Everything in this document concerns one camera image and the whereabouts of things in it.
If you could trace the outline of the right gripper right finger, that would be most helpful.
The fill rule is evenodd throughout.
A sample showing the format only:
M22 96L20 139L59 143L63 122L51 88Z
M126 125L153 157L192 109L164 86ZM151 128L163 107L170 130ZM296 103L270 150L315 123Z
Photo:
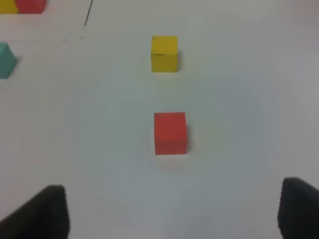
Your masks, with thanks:
M277 221L284 239L317 239L319 190L300 178L285 178Z

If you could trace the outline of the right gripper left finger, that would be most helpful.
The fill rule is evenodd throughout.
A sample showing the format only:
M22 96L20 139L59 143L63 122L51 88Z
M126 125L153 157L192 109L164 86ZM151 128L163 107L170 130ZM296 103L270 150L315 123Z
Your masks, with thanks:
M70 219L66 190L49 185L0 222L2 239L66 239Z

